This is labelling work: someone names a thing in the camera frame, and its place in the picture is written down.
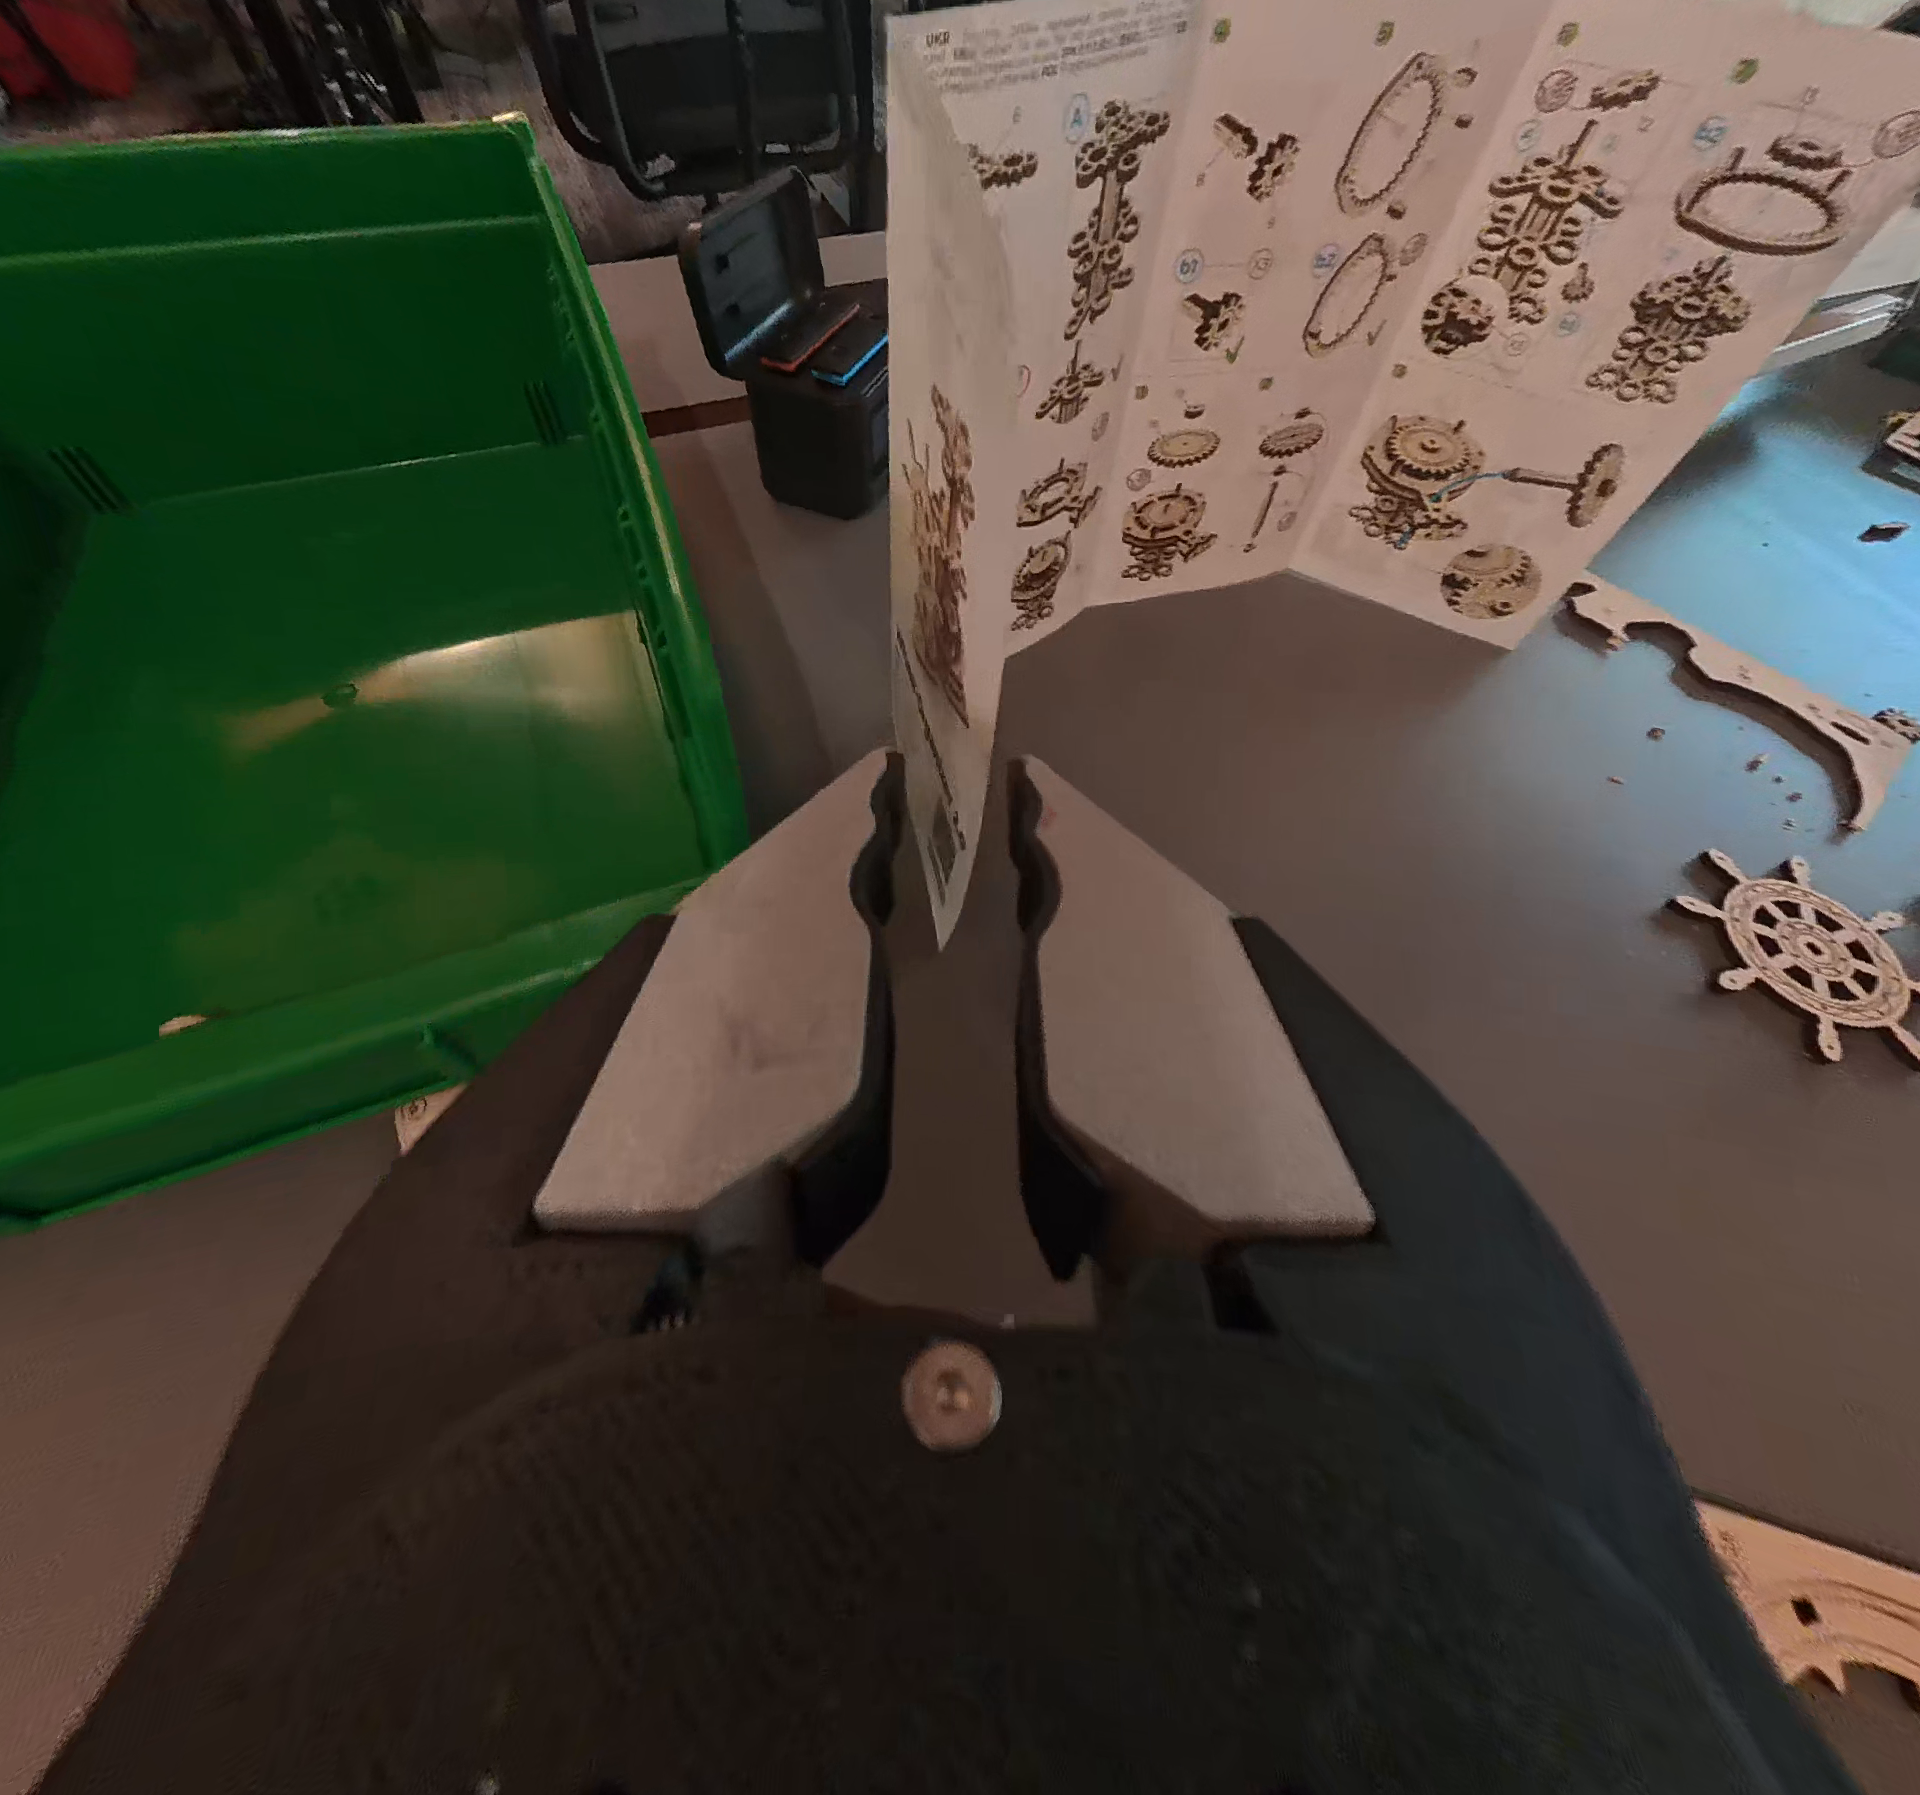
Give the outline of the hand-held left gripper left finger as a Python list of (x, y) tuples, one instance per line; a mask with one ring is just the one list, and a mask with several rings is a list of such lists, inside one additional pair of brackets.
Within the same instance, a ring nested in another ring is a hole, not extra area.
[(889, 1181), (886, 927), (904, 765), (877, 749), (670, 916), (534, 1199), (541, 1231), (825, 1267)]

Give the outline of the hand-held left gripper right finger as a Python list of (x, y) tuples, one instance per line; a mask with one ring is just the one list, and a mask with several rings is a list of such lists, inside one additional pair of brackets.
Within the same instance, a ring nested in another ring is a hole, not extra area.
[(1008, 765), (1021, 1206), (1055, 1280), (1370, 1237), (1227, 906), (1037, 758)]

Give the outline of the assembly booklet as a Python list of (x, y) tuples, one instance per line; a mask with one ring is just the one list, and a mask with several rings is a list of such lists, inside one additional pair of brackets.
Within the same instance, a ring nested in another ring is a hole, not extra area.
[(893, 724), (932, 931), (1007, 663), (1293, 572), (1514, 646), (1915, 198), (1773, 0), (1007, 0), (886, 55)]

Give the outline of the black battery charger case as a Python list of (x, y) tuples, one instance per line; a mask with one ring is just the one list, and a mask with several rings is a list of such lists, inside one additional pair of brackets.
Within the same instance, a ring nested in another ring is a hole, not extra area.
[(889, 471), (886, 283), (826, 281), (805, 177), (784, 168), (709, 211), (677, 266), (709, 366), (746, 392), (767, 495), (834, 521), (876, 509)]

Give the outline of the wooden ship wheel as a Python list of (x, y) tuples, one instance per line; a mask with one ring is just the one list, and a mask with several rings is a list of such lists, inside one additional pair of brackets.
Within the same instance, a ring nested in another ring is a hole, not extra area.
[(1843, 1064), (1847, 1042), (1858, 1037), (1917, 1069), (1917, 980), (1895, 946), (1906, 914), (1858, 913), (1828, 896), (1800, 854), (1763, 873), (1714, 850), (1696, 863), (1716, 878), (1716, 893), (1669, 896), (1663, 913), (1714, 931), (1714, 993), (1752, 993), (1793, 1014), (1816, 1064)]

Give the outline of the green plastic bin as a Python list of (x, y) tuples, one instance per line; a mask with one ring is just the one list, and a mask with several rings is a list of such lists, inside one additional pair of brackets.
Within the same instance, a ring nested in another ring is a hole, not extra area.
[(527, 120), (5, 148), (2, 1222), (471, 1082), (747, 842)]

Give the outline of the black mesh chair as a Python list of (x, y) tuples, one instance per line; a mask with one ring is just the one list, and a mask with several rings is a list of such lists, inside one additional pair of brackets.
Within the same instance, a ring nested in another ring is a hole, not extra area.
[(643, 202), (870, 148), (868, 0), (514, 0), (552, 125)]

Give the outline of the red bag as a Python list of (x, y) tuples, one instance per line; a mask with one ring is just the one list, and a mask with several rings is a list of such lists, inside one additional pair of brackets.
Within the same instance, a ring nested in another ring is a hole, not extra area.
[(124, 104), (140, 86), (119, 0), (2, 0), (5, 104)]

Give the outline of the curved wooden frame offcut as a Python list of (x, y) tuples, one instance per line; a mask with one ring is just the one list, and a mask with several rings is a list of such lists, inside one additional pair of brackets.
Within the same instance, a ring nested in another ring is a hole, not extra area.
[(1562, 605), (1572, 620), (1600, 634), (1606, 652), (1650, 634), (1675, 654), (1675, 669), (1720, 704), (1759, 711), (1819, 745), (1843, 774), (1835, 783), (1835, 831), (1843, 838), (1872, 824), (1915, 751), (1915, 717), (1837, 704), (1614, 583), (1583, 573), (1568, 583)]

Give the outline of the wooden toothed frame piece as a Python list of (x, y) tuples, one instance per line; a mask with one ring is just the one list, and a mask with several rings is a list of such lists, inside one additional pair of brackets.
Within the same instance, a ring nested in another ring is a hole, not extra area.
[(1877, 1670), (1917, 1694), (1917, 1572), (1696, 1500), (1728, 1590), (1785, 1684)]

